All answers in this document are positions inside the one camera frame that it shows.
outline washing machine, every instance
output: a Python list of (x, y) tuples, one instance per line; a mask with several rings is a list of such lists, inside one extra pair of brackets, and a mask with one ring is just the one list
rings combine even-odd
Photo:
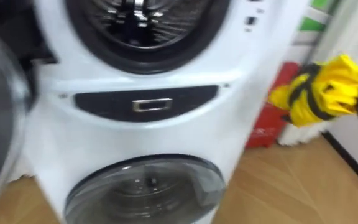
[(211, 223), (308, 1), (24, 2), (0, 185), (22, 149), (62, 223)]

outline black panel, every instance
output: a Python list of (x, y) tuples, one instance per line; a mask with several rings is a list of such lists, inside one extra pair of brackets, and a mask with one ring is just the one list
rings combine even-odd
[[(216, 96), (218, 86), (199, 86), (163, 90), (79, 93), (77, 107), (97, 116), (128, 122), (150, 122), (173, 118), (187, 113)], [(134, 101), (172, 99), (169, 105), (159, 101), (142, 105), (142, 110), (168, 107), (165, 110), (135, 111)]]

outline chrome trim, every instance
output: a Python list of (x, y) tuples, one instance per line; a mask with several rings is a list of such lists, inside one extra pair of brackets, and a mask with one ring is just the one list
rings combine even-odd
[[(172, 107), (172, 99), (171, 98), (161, 98), (161, 99), (152, 99), (152, 100), (134, 100), (132, 102), (132, 109), (135, 112), (143, 113), (147, 111), (159, 111), (159, 110), (169, 110)], [(142, 109), (142, 105), (146, 105), (148, 103), (165, 103), (165, 106), (160, 108), (149, 108)]]

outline green stripe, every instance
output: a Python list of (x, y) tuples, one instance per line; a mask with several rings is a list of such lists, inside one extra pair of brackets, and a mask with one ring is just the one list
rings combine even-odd
[(324, 31), (326, 26), (322, 23), (319, 23), (317, 21), (314, 21), (310, 18), (305, 18), (303, 20), (303, 23), (300, 27), (300, 31)]
[(311, 3), (311, 7), (316, 9), (324, 9), (327, 3), (328, 0), (313, 0), (313, 2)]

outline white wall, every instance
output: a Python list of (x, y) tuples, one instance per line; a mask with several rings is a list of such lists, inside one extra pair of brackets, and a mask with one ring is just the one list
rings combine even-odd
[(358, 118), (344, 116), (339, 118), (330, 127), (329, 132), (358, 162)]

